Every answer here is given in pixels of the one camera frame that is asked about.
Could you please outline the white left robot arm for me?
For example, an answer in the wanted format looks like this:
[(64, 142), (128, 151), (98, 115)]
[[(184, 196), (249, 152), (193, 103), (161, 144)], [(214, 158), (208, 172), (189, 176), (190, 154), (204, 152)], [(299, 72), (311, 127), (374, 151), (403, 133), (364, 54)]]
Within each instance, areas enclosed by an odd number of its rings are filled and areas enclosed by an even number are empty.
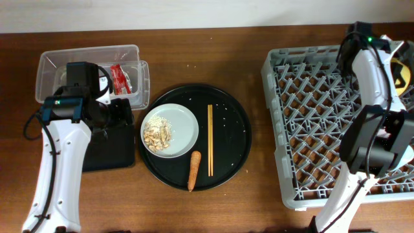
[(43, 152), (23, 232), (80, 232), (83, 172), (126, 168), (135, 162), (135, 120), (129, 100), (50, 96), (34, 114)]

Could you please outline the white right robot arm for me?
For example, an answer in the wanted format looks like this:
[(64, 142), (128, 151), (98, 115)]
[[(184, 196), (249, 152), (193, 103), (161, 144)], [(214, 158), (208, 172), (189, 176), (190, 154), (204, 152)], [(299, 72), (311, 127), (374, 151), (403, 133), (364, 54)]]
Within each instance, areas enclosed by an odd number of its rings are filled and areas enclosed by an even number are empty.
[(349, 32), (336, 61), (358, 80), (362, 110), (342, 137), (338, 180), (308, 232), (348, 232), (373, 185), (413, 160), (413, 113), (400, 100), (413, 85), (413, 42)]

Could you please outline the red snack wrapper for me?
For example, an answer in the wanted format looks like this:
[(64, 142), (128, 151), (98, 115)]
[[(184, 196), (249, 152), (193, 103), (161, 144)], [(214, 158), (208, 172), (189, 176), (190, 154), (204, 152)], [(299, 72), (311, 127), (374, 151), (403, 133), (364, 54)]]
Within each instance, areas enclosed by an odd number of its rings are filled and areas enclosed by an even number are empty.
[(132, 85), (126, 72), (119, 64), (111, 66), (113, 89), (115, 95), (131, 94)]

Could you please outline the orange carrot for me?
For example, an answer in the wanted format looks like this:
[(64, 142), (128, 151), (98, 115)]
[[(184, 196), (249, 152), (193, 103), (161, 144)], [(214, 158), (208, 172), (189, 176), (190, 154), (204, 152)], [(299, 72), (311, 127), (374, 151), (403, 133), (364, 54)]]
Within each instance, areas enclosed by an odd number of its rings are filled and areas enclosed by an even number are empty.
[(201, 162), (201, 153), (199, 151), (193, 151), (191, 153), (190, 173), (188, 177), (188, 191), (189, 192), (192, 192), (195, 187), (200, 162)]

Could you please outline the yellow bowl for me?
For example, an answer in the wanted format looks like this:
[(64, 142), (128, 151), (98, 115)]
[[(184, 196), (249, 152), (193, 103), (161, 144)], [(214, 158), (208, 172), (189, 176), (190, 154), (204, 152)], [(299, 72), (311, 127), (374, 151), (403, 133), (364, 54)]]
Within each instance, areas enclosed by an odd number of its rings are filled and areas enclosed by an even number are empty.
[(391, 59), (390, 67), (396, 92), (398, 96), (401, 96), (408, 89), (411, 83), (411, 71), (406, 65), (396, 58)]

